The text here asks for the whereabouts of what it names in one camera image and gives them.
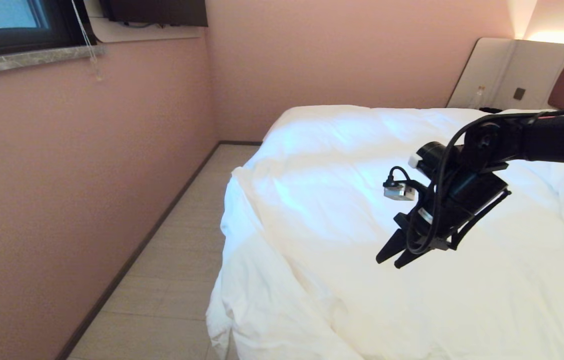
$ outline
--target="bed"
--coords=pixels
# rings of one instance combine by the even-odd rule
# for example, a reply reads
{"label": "bed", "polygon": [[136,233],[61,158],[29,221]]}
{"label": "bed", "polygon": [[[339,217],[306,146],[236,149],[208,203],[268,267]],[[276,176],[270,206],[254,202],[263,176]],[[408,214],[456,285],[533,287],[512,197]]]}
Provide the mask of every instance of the bed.
{"label": "bed", "polygon": [[498,175],[513,195],[458,251],[375,262],[413,206],[383,197],[388,170],[484,115],[285,112],[227,186],[207,312],[220,358],[235,346],[241,360],[564,360],[564,164],[511,161]]}

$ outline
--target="window blind cord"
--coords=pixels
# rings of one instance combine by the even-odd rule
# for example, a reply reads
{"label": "window blind cord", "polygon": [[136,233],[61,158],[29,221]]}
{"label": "window blind cord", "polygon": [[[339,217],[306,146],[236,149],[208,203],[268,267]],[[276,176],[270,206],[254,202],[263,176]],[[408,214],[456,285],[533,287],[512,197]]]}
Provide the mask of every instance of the window blind cord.
{"label": "window blind cord", "polygon": [[99,68],[99,64],[97,63],[97,55],[93,48],[93,44],[90,42],[90,39],[88,38],[88,34],[86,33],[86,29],[84,28],[84,24],[81,21],[80,13],[78,12],[78,7],[75,5],[75,0],[71,0],[71,2],[73,4],[73,10],[75,11],[75,16],[78,18],[78,23],[80,23],[80,29],[82,31],[82,36],[84,37],[84,41],[86,42],[88,53],[90,54],[90,63],[93,66],[95,77],[99,82],[101,82],[101,80],[104,79],[104,76],[102,75],[102,71]]}

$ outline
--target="television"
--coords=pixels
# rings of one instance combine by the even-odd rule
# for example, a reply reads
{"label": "television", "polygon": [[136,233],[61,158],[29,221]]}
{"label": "television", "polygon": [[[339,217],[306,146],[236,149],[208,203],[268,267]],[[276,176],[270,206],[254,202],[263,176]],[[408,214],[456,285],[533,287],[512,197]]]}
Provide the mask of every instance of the television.
{"label": "television", "polygon": [[208,27],[204,0],[99,0],[104,16],[120,23]]}

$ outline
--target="tiled floor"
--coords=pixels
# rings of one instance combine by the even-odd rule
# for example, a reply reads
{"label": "tiled floor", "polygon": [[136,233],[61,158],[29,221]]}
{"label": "tiled floor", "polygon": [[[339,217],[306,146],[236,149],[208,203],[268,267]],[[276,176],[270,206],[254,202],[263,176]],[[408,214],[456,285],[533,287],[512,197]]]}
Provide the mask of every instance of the tiled floor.
{"label": "tiled floor", "polygon": [[[220,219],[232,169],[256,146],[221,145],[69,360],[215,360],[205,314],[222,265]],[[230,360],[236,360],[234,351]]]}

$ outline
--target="window sill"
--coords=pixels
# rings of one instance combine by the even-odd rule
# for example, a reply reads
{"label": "window sill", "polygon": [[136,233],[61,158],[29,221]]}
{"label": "window sill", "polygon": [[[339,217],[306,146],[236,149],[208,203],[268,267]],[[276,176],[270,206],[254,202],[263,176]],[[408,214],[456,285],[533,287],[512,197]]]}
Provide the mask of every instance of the window sill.
{"label": "window sill", "polygon": [[[106,53],[106,48],[102,45],[94,46],[93,50],[96,55],[103,55]],[[85,46],[22,52],[20,54],[0,56],[0,71],[87,57],[90,57],[90,51]]]}

